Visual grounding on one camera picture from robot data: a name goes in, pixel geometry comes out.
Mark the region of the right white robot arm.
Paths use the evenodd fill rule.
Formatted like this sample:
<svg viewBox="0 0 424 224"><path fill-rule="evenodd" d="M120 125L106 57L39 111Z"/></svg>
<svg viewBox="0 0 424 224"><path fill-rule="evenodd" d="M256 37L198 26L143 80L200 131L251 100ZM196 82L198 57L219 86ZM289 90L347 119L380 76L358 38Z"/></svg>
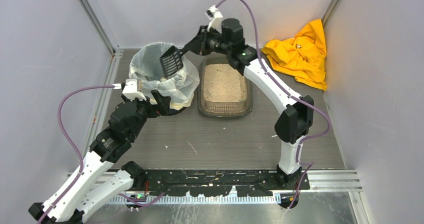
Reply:
<svg viewBox="0 0 424 224"><path fill-rule="evenodd" d="M257 49L247 45L244 29L238 19L227 18L221 23L221 31L200 26L196 36L180 53L188 51L206 56L212 52L224 54L229 65L255 84L272 102L279 113L274 130L281 139L280 160L275 178L281 185L293 183L301 174L301 139L313 123L314 100L301 96L266 66Z"/></svg>

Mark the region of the black litter scoop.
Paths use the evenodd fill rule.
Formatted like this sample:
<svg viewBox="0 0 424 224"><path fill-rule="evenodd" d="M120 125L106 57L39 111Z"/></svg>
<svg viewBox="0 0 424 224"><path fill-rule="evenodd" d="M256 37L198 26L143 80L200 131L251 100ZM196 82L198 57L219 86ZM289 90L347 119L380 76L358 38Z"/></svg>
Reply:
<svg viewBox="0 0 424 224"><path fill-rule="evenodd" d="M180 54L180 49L172 45L159 58L163 74L165 78L170 78L184 67L183 55Z"/></svg>

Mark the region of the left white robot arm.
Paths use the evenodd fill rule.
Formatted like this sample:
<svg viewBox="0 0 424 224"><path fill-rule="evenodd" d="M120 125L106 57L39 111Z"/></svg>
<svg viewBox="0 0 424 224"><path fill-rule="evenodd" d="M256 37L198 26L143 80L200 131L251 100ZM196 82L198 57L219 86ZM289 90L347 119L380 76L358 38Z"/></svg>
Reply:
<svg viewBox="0 0 424 224"><path fill-rule="evenodd" d="M131 188L144 188L148 178L134 161L124 164L108 181L91 186L128 151L149 118L170 112L170 97L152 91L155 103L140 95L122 94L123 102L111 113L108 126L82 156L79 166L49 199L33 203L28 212L39 224L83 224L112 197Z"/></svg>

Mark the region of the brown plastic litter box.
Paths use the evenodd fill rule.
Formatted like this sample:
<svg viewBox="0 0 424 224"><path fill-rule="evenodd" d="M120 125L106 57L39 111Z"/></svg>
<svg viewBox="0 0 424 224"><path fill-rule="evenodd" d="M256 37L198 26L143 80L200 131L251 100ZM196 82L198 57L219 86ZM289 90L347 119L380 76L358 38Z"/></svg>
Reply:
<svg viewBox="0 0 424 224"><path fill-rule="evenodd" d="M199 67L199 111L210 117L233 118L251 113L253 84L233 69L222 54L206 56Z"/></svg>

